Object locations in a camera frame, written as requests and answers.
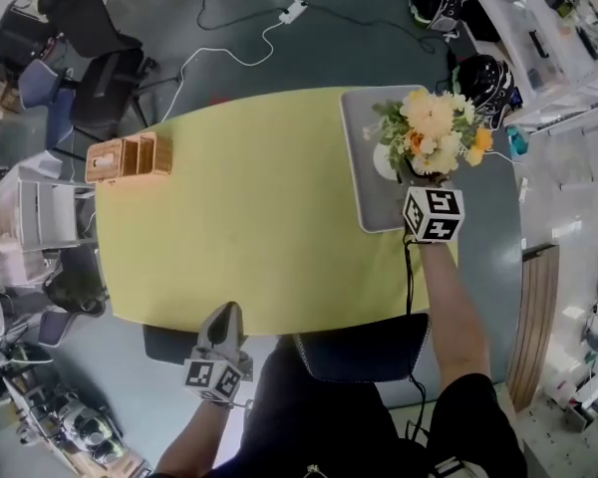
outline black cable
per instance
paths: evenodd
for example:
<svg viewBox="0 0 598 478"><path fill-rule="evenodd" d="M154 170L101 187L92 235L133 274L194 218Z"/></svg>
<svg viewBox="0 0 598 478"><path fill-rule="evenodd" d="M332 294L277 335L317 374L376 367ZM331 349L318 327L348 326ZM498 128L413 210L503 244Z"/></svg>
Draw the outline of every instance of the black cable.
<svg viewBox="0 0 598 478"><path fill-rule="evenodd" d="M258 18L259 16L265 16L266 14L270 14L272 12L287 12L286 9L283 7L273 7L271 9L264 9L263 11L253 12L252 14L248 14L247 16L242 16L241 18L236 18L232 21L228 21L226 23L222 23L221 25L215 25L212 27L208 27L206 25L201 24L201 15L203 11L206 9L206 0L201 0L201 9L199 9L199 13L197 14L197 26L201 30L205 30L206 32L212 32L213 30L219 30L221 28L229 27L230 25L234 25L235 23L241 23L243 21L247 21L252 18Z"/></svg>
<svg viewBox="0 0 598 478"><path fill-rule="evenodd" d="M445 41L445 39L443 37L435 37L435 36L417 37L412 32L410 32L410 30L408 30L406 27L403 27L403 26L399 25L398 23L394 23L392 21L383 20L383 19L371 20L371 21L360 21L358 19L351 18L350 16L345 16L344 14L341 14L337 11L333 11L332 9L328 9L327 7L323 7L321 5L313 4L310 2L305 2L305 4L312 9L329 14L330 16L334 16L335 18L339 18L341 20L348 21L355 25L359 25L360 27L374 27L376 25L385 25L387 27L392 27L397 30L400 30L401 32L406 34L408 37L410 37L412 40L416 41L417 44L419 45L419 47L425 53L427 53L429 55L433 55L434 53L437 52L437 49L434 47L434 45L431 44L431 41L441 41L449 49L449 44Z"/></svg>
<svg viewBox="0 0 598 478"><path fill-rule="evenodd" d="M414 300L414 295L415 295L415 275L414 272L412 270L412 260L410 257L410 246L413 244L420 244L417 241L411 240L408 241L407 240L408 237L408 226L406 224L406 228L403 234L403 250L404 250L404 255L406 257L406 272L407 272L407 281L408 281L408 294L406 297L406 320L408 321L407 324L407 333L408 333L408 340L410 339L410 315L412 314L412 302ZM410 352L408 352L408 371L409 371L409 378L410 378L410 382L415 386L416 389L419 390L419 393L421 394L421 411L419 411L419 418L417 419L417 424L415 426L415 431L412 435L412 439L413 441L417 440L417 435L419 435L419 430L421 430L421 425L423 423L423 415L424 415L424 411L426 409L426 387L423 386L420 382L418 382L413 374L413 368L412 368L412 359L410 356Z"/></svg>

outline black helmet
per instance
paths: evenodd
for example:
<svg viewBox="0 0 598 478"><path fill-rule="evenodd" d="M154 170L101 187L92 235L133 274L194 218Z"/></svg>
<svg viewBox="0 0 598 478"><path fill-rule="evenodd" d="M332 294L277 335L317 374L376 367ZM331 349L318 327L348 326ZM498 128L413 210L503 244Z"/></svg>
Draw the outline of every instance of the black helmet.
<svg viewBox="0 0 598 478"><path fill-rule="evenodd" d="M514 77L504 61L490 55L474 55L451 73L452 90L474 104L476 112L497 129L514 93Z"/></svg>
<svg viewBox="0 0 598 478"><path fill-rule="evenodd" d="M417 25L449 32L456 26L462 0L410 0L410 13Z"/></svg>

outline wooden board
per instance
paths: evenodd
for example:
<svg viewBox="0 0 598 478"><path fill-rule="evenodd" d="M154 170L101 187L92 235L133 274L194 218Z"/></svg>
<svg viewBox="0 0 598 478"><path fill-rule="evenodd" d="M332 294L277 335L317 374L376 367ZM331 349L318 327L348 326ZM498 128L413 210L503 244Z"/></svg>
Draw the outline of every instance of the wooden board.
<svg viewBox="0 0 598 478"><path fill-rule="evenodd" d="M523 256L520 316L507 374L516 411L529 406L542 372L556 308L559 255L558 246L549 246Z"/></svg>

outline gray floor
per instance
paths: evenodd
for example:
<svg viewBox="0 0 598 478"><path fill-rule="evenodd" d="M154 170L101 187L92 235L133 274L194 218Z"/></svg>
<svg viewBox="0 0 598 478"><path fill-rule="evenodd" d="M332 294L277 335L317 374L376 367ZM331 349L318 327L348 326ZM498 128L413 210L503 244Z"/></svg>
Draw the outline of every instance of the gray floor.
<svg viewBox="0 0 598 478"><path fill-rule="evenodd" d="M361 20L384 18L415 34L407 0L308 0ZM216 24L270 6L286 7L290 0L207 0L204 23ZM216 32L195 25L200 0L110 0L114 23L125 34L145 43L147 53L172 76L198 47L229 48L244 61L267 53L261 32L276 22L274 14ZM377 26L362 28L308 9L295 23L269 34L274 55L257 68L244 68L224 53L202 53L190 63L186 82L173 110L183 114L216 102L270 92L324 86L421 84L434 89L447 75L445 48L425 54L403 32ZM463 39L453 44L469 54ZM72 52L62 59L79 78L85 62ZM175 86L164 86L143 98L149 116L158 120L170 104ZM122 132L139 129L129 116ZM504 134L495 147L508 153ZM494 377L502 380L511 353L520 296L520 230L517 195L510 165L488 157L476 169L463 167L454 178L465 197L467 219L459 241L460 269L490 333ZM251 339L248 348L257 369L272 349L274 338ZM73 332L55 352L69 381L104 399L113 409L127 442L152 462L194 412L198 401L180 387L181 370L146 358L138 325L114 318L110 311ZM438 369L428 342L417 367L417 379L438 394ZM408 383L380 387L387 405L419 401ZM240 399L253 392L246 385ZM235 450L240 436L236 411L222 443L219 460Z"/></svg>

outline table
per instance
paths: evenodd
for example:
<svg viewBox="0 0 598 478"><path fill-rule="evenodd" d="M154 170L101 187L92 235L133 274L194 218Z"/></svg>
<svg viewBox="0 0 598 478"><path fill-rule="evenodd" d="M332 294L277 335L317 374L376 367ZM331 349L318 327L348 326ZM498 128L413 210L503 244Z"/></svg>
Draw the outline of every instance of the table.
<svg viewBox="0 0 598 478"><path fill-rule="evenodd" d="M96 190L115 315L196 331L235 300L249 335L402 315L403 233L359 227L339 113L345 90L248 98L156 126L173 140L171 177ZM421 310L427 292L416 253L413 261Z"/></svg>

